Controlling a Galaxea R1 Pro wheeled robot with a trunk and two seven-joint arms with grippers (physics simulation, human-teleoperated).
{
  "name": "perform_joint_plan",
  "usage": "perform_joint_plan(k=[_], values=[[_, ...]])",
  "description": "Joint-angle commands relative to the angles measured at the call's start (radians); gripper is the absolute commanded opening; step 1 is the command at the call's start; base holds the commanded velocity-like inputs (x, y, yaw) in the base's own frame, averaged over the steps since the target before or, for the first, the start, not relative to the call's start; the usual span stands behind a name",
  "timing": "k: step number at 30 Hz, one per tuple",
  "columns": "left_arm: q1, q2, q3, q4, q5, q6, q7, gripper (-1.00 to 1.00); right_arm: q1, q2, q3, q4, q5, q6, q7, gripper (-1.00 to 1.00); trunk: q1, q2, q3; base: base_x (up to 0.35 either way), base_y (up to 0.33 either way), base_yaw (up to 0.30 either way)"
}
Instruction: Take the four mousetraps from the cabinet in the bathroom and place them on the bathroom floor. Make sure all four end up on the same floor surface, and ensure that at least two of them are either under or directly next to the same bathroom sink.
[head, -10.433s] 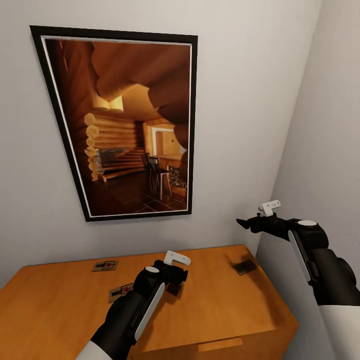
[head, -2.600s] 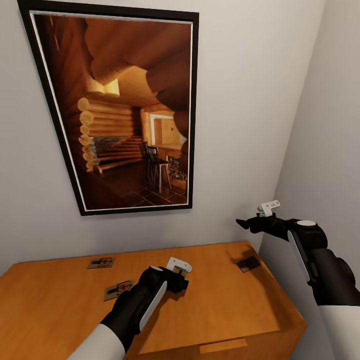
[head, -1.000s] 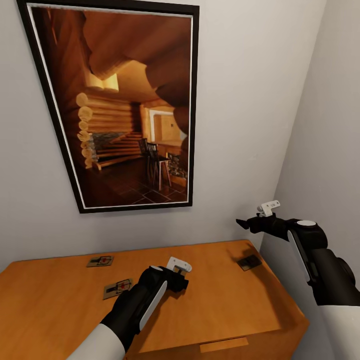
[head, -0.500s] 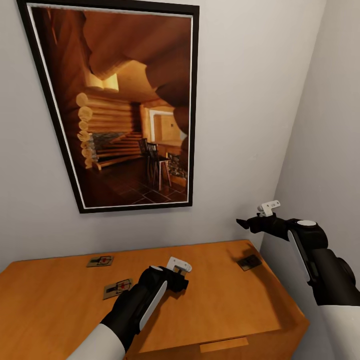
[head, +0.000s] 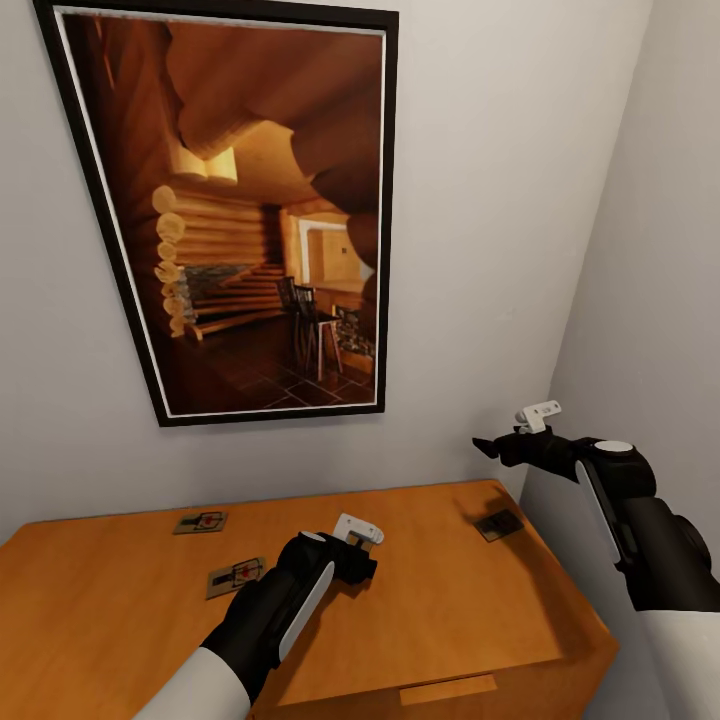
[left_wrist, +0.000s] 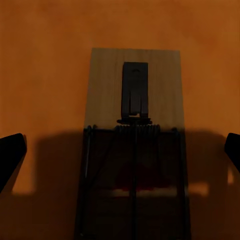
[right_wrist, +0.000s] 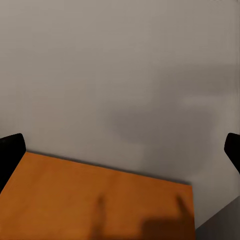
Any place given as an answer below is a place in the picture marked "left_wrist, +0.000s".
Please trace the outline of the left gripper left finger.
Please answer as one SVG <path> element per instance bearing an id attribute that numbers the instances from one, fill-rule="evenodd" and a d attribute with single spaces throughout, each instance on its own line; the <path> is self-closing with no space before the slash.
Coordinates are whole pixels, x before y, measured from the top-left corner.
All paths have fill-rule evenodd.
<path id="1" fill-rule="evenodd" d="M 21 133 L 0 138 L 0 193 L 26 152 Z"/>

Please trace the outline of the mousetrap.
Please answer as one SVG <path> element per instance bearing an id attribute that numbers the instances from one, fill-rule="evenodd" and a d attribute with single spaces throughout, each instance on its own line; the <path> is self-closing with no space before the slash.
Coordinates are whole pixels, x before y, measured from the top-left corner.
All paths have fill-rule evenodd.
<path id="1" fill-rule="evenodd" d="M 91 48 L 73 240 L 192 240 L 180 50 Z"/>

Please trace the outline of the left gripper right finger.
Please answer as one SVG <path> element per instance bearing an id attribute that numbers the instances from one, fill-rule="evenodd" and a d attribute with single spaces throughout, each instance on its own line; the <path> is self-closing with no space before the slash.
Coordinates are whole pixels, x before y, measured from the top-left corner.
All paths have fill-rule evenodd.
<path id="1" fill-rule="evenodd" d="M 240 173 L 240 135 L 229 133 L 224 150 Z"/>

